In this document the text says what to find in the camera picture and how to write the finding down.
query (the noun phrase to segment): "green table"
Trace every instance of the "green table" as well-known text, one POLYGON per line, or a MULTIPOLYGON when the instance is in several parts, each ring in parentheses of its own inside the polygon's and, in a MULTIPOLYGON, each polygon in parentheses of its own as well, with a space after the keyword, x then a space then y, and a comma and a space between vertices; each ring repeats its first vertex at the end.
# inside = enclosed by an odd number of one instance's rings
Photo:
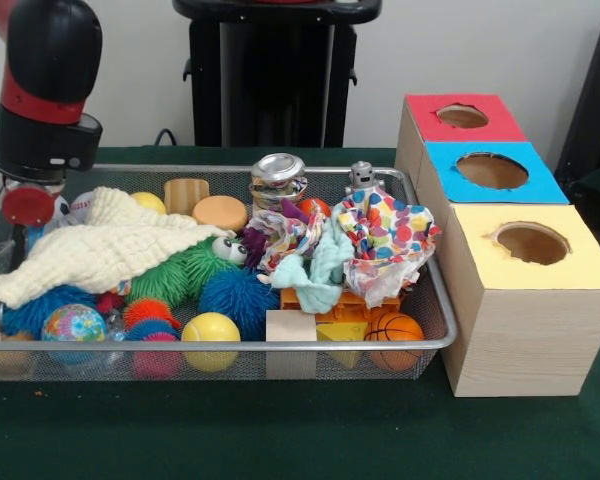
MULTIPOLYGON (((102 149, 250 164, 264 150, 102 149)), ((298 151, 309 164, 394 151, 298 151)), ((600 479, 600 355, 578 398, 456 399, 415 382, 0 383, 0 479, 600 479)))

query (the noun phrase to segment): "green fuzzy toy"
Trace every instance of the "green fuzzy toy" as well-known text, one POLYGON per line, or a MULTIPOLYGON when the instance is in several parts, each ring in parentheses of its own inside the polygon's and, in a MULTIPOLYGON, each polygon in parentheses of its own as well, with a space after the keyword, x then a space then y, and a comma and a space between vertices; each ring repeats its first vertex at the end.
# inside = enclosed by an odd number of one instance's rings
POLYGON ((180 268, 187 277, 187 295, 193 300, 197 300, 200 297, 202 287, 216 273, 229 269, 237 269, 233 263, 213 253, 211 245, 214 240, 215 237, 208 238, 204 242, 200 242, 184 252, 176 253, 171 257, 180 265, 180 268))
POLYGON ((155 298, 166 302, 172 309, 182 305, 188 296, 189 279, 177 255, 180 254, 172 255, 157 267, 134 278, 128 302, 155 298))

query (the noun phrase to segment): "white wall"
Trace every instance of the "white wall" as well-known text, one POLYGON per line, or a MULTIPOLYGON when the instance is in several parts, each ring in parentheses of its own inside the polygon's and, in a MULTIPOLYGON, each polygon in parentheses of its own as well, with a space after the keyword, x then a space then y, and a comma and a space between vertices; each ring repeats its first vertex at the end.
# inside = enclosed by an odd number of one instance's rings
MULTIPOLYGON (((104 51, 86 111, 103 145, 144 145, 171 128, 191 143, 188 22, 168 0, 90 0, 104 51)), ((347 146, 396 145, 405 92, 495 92, 555 165, 600 29, 600 0, 385 0, 358 27, 347 146)), ((3 45, 0 42, 0 79, 3 45)))

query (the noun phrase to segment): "wire mesh basket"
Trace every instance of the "wire mesh basket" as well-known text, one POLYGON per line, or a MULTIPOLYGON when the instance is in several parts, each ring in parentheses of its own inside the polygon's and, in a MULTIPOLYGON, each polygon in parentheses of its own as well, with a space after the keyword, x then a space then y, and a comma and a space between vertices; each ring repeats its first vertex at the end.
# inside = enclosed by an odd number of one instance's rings
MULTIPOLYGON (((308 168, 307 197, 319 197, 330 205, 339 203, 349 185, 348 168, 308 168)), ((417 204, 410 181, 401 172, 377 168, 393 197, 417 204)), ((175 178, 202 178, 209 182, 213 195, 231 195, 248 206, 250 169, 230 166, 140 166, 100 165, 89 172, 69 172, 63 196, 72 200, 98 186, 127 192, 147 191, 163 196, 165 182, 175 178)), ((0 183, 0 205, 3 188, 0 183)), ((0 213, 0 241, 8 239, 11 227, 0 213)), ((420 342, 0 342, 0 380, 29 381, 127 381, 164 380, 263 380, 272 378, 272 363, 303 371, 297 378, 335 379, 416 379, 438 349, 456 337, 456 323, 446 287, 434 258, 421 270, 413 291, 402 303, 402 312, 417 319, 425 334, 420 342), (360 352, 354 368, 347 368, 335 357, 339 352, 360 352), (405 353, 415 363, 407 371, 391 372, 378 368, 371 355, 405 353), (80 356, 68 362, 66 355, 80 356), (193 368, 191 355, 236 356, 225 370, 208 373, 193 368), (152 365, 147 374, 146 365, 152 365)), ((194 304, 175 310, 183 324, 196 314, 194 304)))

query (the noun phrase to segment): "round hole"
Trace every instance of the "round hole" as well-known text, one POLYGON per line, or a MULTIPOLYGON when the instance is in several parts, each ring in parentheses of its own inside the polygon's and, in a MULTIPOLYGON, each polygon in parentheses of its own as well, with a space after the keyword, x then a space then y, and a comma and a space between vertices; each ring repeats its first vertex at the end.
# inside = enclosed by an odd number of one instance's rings
POLYGON ((538 223, 516 222, 503 226, 496 241, 523 262, 552 265, 570 252, 567 240, 538 223))
POLYGON ((458 170, 471 183, 498 190, 518 188, 527 183, 529 173, 504 155, 472 153, 458 160, 458 170))
POLYGON ((436 115, 445 125, 457 128, 482 128, 489 123, 489 117, 476 107, 459 103, 441 108, 436 115))

